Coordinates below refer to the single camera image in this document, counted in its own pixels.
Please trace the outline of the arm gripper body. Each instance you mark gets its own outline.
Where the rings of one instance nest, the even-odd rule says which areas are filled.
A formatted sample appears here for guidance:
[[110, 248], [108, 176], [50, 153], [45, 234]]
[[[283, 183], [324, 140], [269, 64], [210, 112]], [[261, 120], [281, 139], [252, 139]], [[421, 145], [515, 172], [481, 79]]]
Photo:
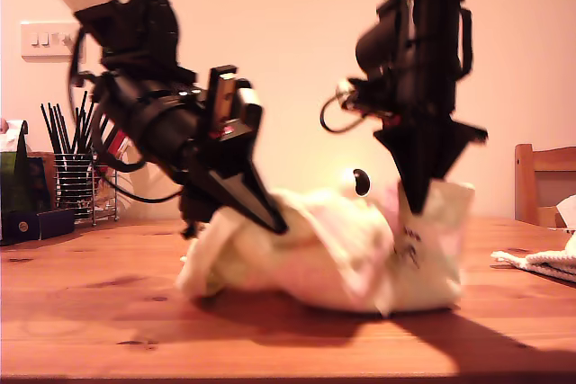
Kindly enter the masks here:
[[450, 119], [455, 109], [455, 80], [444, 76], [404, 76], [387, 85], [382, 124], [395, 127], [425, 119]]
[[214, 67], [208, 87], [179, 84], [175, 90], [148, 93], [147, 156], [178, 185], [182, 191], [179, 212], [187, 225], [185, 236], [195, 232], [199, 222], [207, 222], [219, 207], [194, 181], [215, 167], [213, 149], [216, 140], [226, 134], [255, 133], [258, 105], [248, 116], [248, 107], [240, 92], [248, 91], [248, 81], [238, 78], [233, 65]]

